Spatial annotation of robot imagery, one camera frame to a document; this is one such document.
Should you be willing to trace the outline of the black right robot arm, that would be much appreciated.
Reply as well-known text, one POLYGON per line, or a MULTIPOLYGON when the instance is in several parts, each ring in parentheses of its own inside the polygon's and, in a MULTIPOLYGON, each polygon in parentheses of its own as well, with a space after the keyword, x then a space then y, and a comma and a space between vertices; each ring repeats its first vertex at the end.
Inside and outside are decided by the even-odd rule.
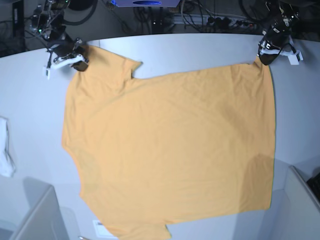
POLYGON ((82 39, 72 39, 66 32, 64 10, 69 0, 45 0, 37 5, 31 16, 32 34, 43 40, 49 54, 44 74, 65 66, 84 72, 89 65, 88 50, 82 39))

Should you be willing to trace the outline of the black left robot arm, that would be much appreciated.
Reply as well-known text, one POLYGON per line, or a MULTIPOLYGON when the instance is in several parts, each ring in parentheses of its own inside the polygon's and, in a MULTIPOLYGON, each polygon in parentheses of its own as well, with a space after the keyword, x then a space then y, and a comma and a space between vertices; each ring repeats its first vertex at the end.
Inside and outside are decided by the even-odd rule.
POLYGON ((263 38, 258 43, 257 56, 265 65, 270 65, 278 56, 285 56, 293 66, 303 61, 300 50, 294 47, 292 27, 298 21, 298 10, 288 3, 268 1, 272 20, 262 34, 263 38))

